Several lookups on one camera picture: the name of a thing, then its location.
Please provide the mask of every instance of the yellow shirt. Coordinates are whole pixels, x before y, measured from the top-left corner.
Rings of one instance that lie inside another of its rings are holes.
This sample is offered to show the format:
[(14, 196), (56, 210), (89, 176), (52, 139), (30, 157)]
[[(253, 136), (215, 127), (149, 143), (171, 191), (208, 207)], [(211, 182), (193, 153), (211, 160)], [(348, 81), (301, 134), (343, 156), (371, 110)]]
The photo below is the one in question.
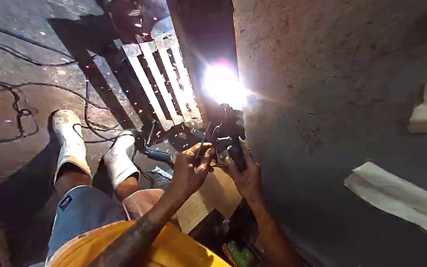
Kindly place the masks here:
[[(115, 222), (81, 234), (59, 248), (46, 266), (85, 267), (134, 223), (134, 220)], [(152, 244), (148, 266), (230, 267), (222, 258), (170, 224)]]

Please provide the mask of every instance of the metal bar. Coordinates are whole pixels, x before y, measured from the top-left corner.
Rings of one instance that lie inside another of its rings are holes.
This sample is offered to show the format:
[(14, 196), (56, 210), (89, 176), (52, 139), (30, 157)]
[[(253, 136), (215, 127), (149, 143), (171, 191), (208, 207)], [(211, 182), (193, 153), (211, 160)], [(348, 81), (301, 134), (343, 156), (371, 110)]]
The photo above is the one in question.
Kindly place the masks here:
[(149, 83), (148, 77), (144, 73), (141, 63), (139, 63), (138, 55), (141, 54), (139, 46), (137, 44), (128, 44), (122, 45), (122, 48), (125, 51), (129, 63), (131, 64), (131, 67), (136, 73), (136, 76), (138, 77), (141, 86), (143, 86), (143, 90), (146, 93), (146, 96), (151, 102), (151, 106), (153, 107), (154, 112), (156, 113), (157, 118), (159, 119), (159, 122), (162, 125), (162, 128), (165, 131), (169, 130), (172, 126), (174, 126), (174, 123), (166, 119), (166, 116), (164, 116), (164, 112), (162, 111), (161, 105), (157, 101), (156, 95), (154, 94), (154, 91), (151, 88), (151, 84)]
[(182, 83), (182, 86), (184, 88), (184, 97), (187, 103), (189, 104), (189, 108), (191, 109), (193, 116), (200, 120), (201, 119), (200, 110), (197, 107), (197, 103), (194, 100), (192, 85), (189, 79), (189, 74), (187, 73), (187, 69), (184, 67), (184, 62), (182, 61), (181, 52), (179, 50), (179, 43), (177, 41), (175, 42), (175, 45), (171, 47), (171, 50), (172, 50), (172, 56), (174, 57), (174, 60), (175, 60), (175, 66), (179, 71), (180, 82)]
[(181, 124), (184, 119), (181, 116), (177, 115), (177, 112), (175, 111), (174, 104), (172, 103), (172, 96), (171, 94), (169, 94), (168, 89), (164, 84), (164, 77), (159, 71), (159, 68), (157, 67), (156, 61), (154, 60), (152, 54), (154, 51), (156, 51), (155, 47), (153, 47), (154, 42), (141, 43), (139, 44), (139, 46), (141, 47), (141, 51), (143, 52), (143, 55), (146, 58), (146, 62), (148, 63), (149, 69), (151, 70), (151, 74), (153, 75), (154, 80), (156, 81), (157, 88), (161, 92), (162, 98), (166, 103), (174, 125)]
[(157, 51), (159, 51), (159, 55), (161, 56), (162, 64), (164, 65), (164, 69), (168, 74), (169, 82), (172, 86), (172, 90), (174, 91), (175, 98), (177, 99), (177, 103), (179, 104), (179, 108), (181, 109), (182, 116), (184, 117), (184, 121), (188, 122), (192, 118), (187, 110), (187, 103), (184, 96), (184, 92), (179, 87), (179, 82), (177, 81), (177, 75), (172, 67), (171, 60), (169, 59), (168, 51), (165, 47), (158, 47)]

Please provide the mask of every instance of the welding rod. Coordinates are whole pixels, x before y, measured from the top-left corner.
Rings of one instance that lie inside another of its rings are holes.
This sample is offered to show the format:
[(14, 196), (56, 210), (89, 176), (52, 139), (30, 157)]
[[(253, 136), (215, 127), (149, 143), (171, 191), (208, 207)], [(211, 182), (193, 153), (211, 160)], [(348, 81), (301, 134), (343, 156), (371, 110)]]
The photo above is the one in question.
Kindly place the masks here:
[(209, 133), (211, 124), (212, 124), (212, 122), (209, 122), (209, 124), (207, 125), (207, 129), (205, 130), (204, 136), (202, 137), (202, 143), (200, 143), (200, 148), (199, 148), (199, 150), (197, 150), (197, 154), (195, 154), (194, 162), (196, 162), (197, 158), (199, 157), (200, 149), (202, 149), (202, 146), (204, 145), (205, 137)]

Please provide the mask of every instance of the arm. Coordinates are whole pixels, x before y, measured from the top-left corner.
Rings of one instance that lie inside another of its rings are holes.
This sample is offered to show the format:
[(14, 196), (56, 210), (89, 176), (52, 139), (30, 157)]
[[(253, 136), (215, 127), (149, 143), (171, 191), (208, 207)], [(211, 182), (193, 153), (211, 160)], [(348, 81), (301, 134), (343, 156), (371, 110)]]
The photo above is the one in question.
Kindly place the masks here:
[(261, 234), (261, 240), (264, 243), (266, 256), (273, 266), (293, 266), (301, 267), (300, 256), (294, 251), (289, 243), (288, 237), (283, 233), (275, 219), (270, 215), (268, 206), (261, 196), (261, 168), (253, 160), (250, 150), (245, 142), (241, 140), (241, 146), (245, 154), (247, 168), (243, 173), (239, 173), (235, 162), (227, 157), (225, 159), (228, 167), (228, 173), (235, 182), (240, 195), (255, 215), (258, 229)]
[[(204, 143), (201, 147), (196, 144), (182, 152), (175, 159), (174, 175), (168, 192), (162, 195), (159, 202), (142, 216), (133, 226), (128, 228), (113, 241), (101, 254), (95, 258), (92, 267), (121, 267), (133, 260), (144, 260), (151, 244), (170, 220), (172, 215), (183, 203), (195, 193), (204, 183), (209, 171), (210, 162), (215, 150), (212, 144)], [(207, 150), (198, 167), (194, 166), (195, 154), (201, 149), (201, 154)]]

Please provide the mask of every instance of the black wire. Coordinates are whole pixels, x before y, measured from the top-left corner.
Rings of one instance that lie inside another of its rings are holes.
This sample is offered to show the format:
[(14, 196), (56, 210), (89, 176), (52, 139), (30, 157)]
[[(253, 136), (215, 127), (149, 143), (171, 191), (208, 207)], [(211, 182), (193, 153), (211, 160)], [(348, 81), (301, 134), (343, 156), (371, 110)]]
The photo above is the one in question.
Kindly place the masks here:
[(62, 54), (62, 55), (64, 55), (64, 56), (66, 56), (66, 57), (69, 57), (69, 58), (71, 58), (71, 59), (75, 60), (75, 58), (74, 58), (74, 57), (72, 57), (71, 55), (69, 55), (69, 54), (67, 54), (67, 53), (65, 53), (65, 52), (59, 51), (59, 50), (57, 50), (57, 49), (55, 49), (55, 48), (52, 48), (52, 47), (50, 47), (50, 46), (46, 46), (46, 45), (44, 45), (44, 44), (42, 44), (42, 43), (39, 43), (38, 41), (35, 41), (35, 40), (32, 40), (32, 39), (29, 39), (29, 38), (27, 38), (27, 37), (25, 37), (25, 36), (22, 36), (22, 35), (19, 35), (19, 34), (17, 34), (17, 33), (10, 32), (10, 31), (8, 31), (8, 30), (6, 30), (6, 29), (3, 29), (3, 28), (0, 28), (0, 32), (2, 32), (2, 33), (4, 33), (4, 34), (7, 34), (7, 35), (10, 35), (10, 36), (13, 36), (14, 38), (17, 38), (17, 39), (19, 39), (19, 40), (26, 41), (26, 42), (31, 43), (31, 44), (33, 44), (33, 45), (37, 45), (37, 46), (39, 46), (39, 47), (45, 48), (45, 49), (47, 49), (47, 50), (50, 50), (50, 51), (53, 51), (53, 52), (57, 52), (57, 53), (59, 53), (59, 54)]
[[(17, 123), (18, 131), (19, 131), (19, 135), (17, 135), (17, 136), (9, 137), (9, 138), (0, 138), (0, 143), (12, 142), (12, 141), (15, 141), (15, 140), (18, 140), (18, 139), (29, 137), (31, 135), (36, 134), (39, 131), (39, 126), (38, 126), (37, 121), (36, 121), (34, 115), (32, 114), (32, 112), (29, 109), (26, 109), (26, 108), (22, 108), (21, 109), (20, 106), (19, 106), (19, 101), (20, 101), (21, 98), (19, 97), (19, 95), (17, 94), (16, 91), (21, 92), (21, 87), (28, 86), (28, 85), (48, 86), (48, 87), (60, 88), (60, 89), (63, 89), (65, 91), (68, 91), (70, 93), (73, 93), (76, 96), (80, 97), (81, 99), (85, 100), (86, 104), (85, 104), (85, 110), (84, 110), (84, 118), (85, 118), (85, 121), (87, 123), (87, 126), (83, 126), (83, 125), (81, 125), (81, 126), (83, 128), (90, 129), (94, 134), (96, 134), (98, 137), (101, 137), (103, 139), (103, 140), (99, 140), (99, 141), (87, 141), (86, 143), (101, 143), (101, 142), (107, 142), (107, 141), (114, 142), (116, 140), (116, 137), (107, 138), (107, 137), (104, 137), (103, 135), (99, 134), (97, 131), (105, 131), (105, 132), (106, 131), (111, 131), (111, 130), (122, 131), (121, 129), (115, 129), (116, 127), (119, 126), (119, 124), (116, 124), (116, 126), (114, 126), (114, 127), (108, 127), (108, 126), (104, 126), (104, 125), (92, 122), (90, 119), (88, 119), (87, 111), (88, 111), (88, 105), (89, 104), (92, 105), (92, 106), (95, 106), (97, 108), (100, 108), (100, 109), (110, 110), (110, 108), (108, 108), (106, 106), (100, 106), (97, 103), (94, 103), (94, 102), (90, 101), (90, 99), (88, 98), (88, 82), (87, 82), (86, 96), (83, 96), (80, 93), (75, 92), (72, 89), (69, 89), (69, 88), (66, 88), (66, 87), (63, 87), (63, 86), (59, 86), (59, 85), (55, 85), (55, 84), (28, 82), (28, 83), (23, 83), (23, 84), (12, 85), (12, 84), (0, 81), (0, 87), (1, 87), (0, 93), (4, 92), (4, 91), (9, 91), (11, 93), (11, 95), (13, 96), (13, 98), (14, 98), (14, 102), (12, 104), (12, 108), (17, 113), (17, 115), (16, 115), (16, 123)], [(32, 121), (33, 121), (33, 123), (34, 123), (34, 125), (36, 127), (36, 129), (33, 132), (31, 132), (31, 133), (25, 133), (24, 126), (22, 125), (22, 117), (25, 117), (25, 116), (31, 116), (32, 117)]]
[(74, 64), (74, 63), (78, 63), (78, 60), (72, 60), (72, 61), (60, 63), (60, 64), (44, 64), (44, 63), (40, 63), (40, 62), (22, 54), (21, 52), (15, 50), (14, 48), (12, 48), (8, 45), (0, 43), (0, 49), (5, 51), (5, 52), (10, 53), (11, 55), (15, 56), (16, 58), (20, 58), (20, 59), (25, 60), (29, 63), (32, 63), (34, 65), (38, 65), (38, 66), (42, 66), (42, 67), (63, 67), (63, 66)]
[[(38, 61), (33, 60), (32, 58), (24, 55), (23, 53), (15, 50), (15, 49), (13, 49), (12, 47), (10, 47), (10, 46), (8, 46), (6, 44), (0, 43), (0, 49), (1, 50), (12, 54), (16, 58), (25, 60), (25, 61), (27, 61), (29, 63), (35, 64), (35, 65), (38, 65), (38, 66), (43, 66), (43, 67), (60, 67), (60, 66), (66, 66), (66, 65), (74, 64), (74, 63), (78, 62), (78, 60), (76, 60), (75, 58), (73, 58), (71, 55), (69, 55), (67, 53), (64, 53), (62, 51), (58, 51), (55, 48), (52, 48), (52, 47), (46, 46), (44, 44), (41, 44), (41, 43), (39, 43), (39, 42), (37, 42), (35, 40), (31, 40), (29, 38), (26, 38), (26, 37), (21, 36), (19, 34), (10, 32), (10, 31), (5, 30), (3, 28), (0, 28), (0, 32), (2, 32), (4, 34), (7, 34), (7, 35), (10, 35), (12, 37), (15, 37), (17, 39), (26, 41), (26, 42), (31, 43), (33, 45), (37, 45), (39, 47), (48, 49), (50, 51), (57, 52), (57, 53), (59, 53), (61, 55), (64, 55), (64, 56), (67, 56), (68, 58), (73, 59), (73, 61), (62, 63), (62, 64), (43, 64), (43, 63), (40, 63)], [(100, 105), (98, 105), (98, 104), (90, 101), (90, 99), (89, 99), (89, 91), (88, 91), (88, 81), (86, 82), (85, 96), (81, 95), (80, 93), (78, 93), (78, 92), (76, 92), (76, 91), (74, 91), (72, 89), (69, 89), (69, 88), (66, 88), (66, 87), (63, 87), (63, 86), (59, 86), (59, 85), (56, 85), (56, 84), (28, 82), (28, 83), (23, 83), (23, 84), (12, 85), (12, 84), (0, 81), (0, 87), (1, 87), (0, 92), (9, 91), (11, 93), (11, 95), (13, 96), (13, 98), (14, 98), (14, 102), (13, 102), (12, 107), (13, 107), (13, 109), (17, 113), (17, 115), (16, 115), (16, 123), (17, 123), (18, 131), (19, 131), (19, 135), (18, 136), (14, 136), (14, 137), (10, 137), (10, 138), (1, 138), (0, 139), (0, 143), (12, 142), (12, 141), (15, 141), (17, 139), (25, 138), (25, 137), (34, 135), (34, 134), (36, 134), (39, 131), (39, 126), (38, 126), (37, 121), (36, 121), (34, 115), (32, 114), (32, 112), (30, 110), (28, 110), (28, 109), (21, 109), (19, 107), (19, 100), (21, 98), (16, 93), (16, 91), (20, 92), (21, 94), (24, 94), (21, 91), (20, 88), (23, 87), (23, 86), (28, 86), (28, 85), (47, 86), (47, 87), (59, 88), (59, 89), (68, 91), (68, 92), (70, 92), (72, 94), (75, 94), (76, 96), (78, 96), (78, 97), (80, 97), (80, 98), (82, 98), (83, 100), (86, 101), (85, 108), (84, 108), (84, 119), (85, 119), (85, 122), (86, 122), (87, 126), (83, 126), (81, 124), (80, 124), (80, 126), (82, 128), (90, 129), (96, 136), (102, 138), (102, 140), (98, 140), (98, 141), (86, 141), (85, 143), (101, 143), (101, 142), (107, 142), (107, 141), (115, 142), (115, 140), (116, 140), (117, 137), (108, 138), (108, 137), (105, 137), (105, 136), (99, 134), (98, 131), (101, 131), (101, 132), (107, 132), (107, 131), (113, 131), (113, 130), (115, 130), (115, 131), (122, 131), (122, 129), (116, 129), (120, 125), (119, 123), (117, 123), (113, 127), (109, 127), (109, 126), (105, 126), (105, 125), (93, 122), (93, 121), (91, 121), (88, 118), (88, 105), (89, 104), (92, 105), (92, 106), (95, 106), (97, 108), (100, 108), (100, 109), (110, 110), (110, 108), (108, 108), (106, 106), (100, 106)], [(22, 117), (24, 117), (24, 116), (31, 116), (32, 120), (33, 120), (33, 122), (34, 122), (34, 124), (36, 126), (36, 129), (33, 132), (31, 132), (31, 133), (25, 133), (25, 131), (24, 131), (24, 127), (22, 125)], [(76, 129), (75, 129), (75, 125), (73, 125), (73, 128), (74, 128), (74, 131), (78, 134), (78, 131), (76, 131)]]
[[(5, 82), (0, 82), (0, 86), (1, 86), (0, 93), (5, 92), (5, 91), (9, 91), (11, 93), (12, 97), (14, 98), (14, 102), (12, 103), (12, 108), (17, 113), (16, 123), (17, 123), (18, 131), (19, 131), (19, 135), (17, 135), (17, 136), (9, 137), (9, 138), (0, 138), (0, 143), (12, 142), (12, 141), (15, 141), (17, 139), (21, 139), (21, 138), (29, 137), (31, 135), (35, 135), (39, 131), (39, 126), (37, 124), (36, 118), (34, 117), (34, 115), (32, 114), (32, 112), (30, 110), (28, 110), (26, 108), (23, 108), (23, 109), (20, 108), (19, 100), (21, 98), (14, 91), (16, 86), (7, 84)], [(32, 121), (33, 121), (34, 125), (36, 126), (36, 129), (31, 133), (25, 133), (24, 127), (22, 125), (22, 117), (26, 117), (26, 116), (31, 116)]]

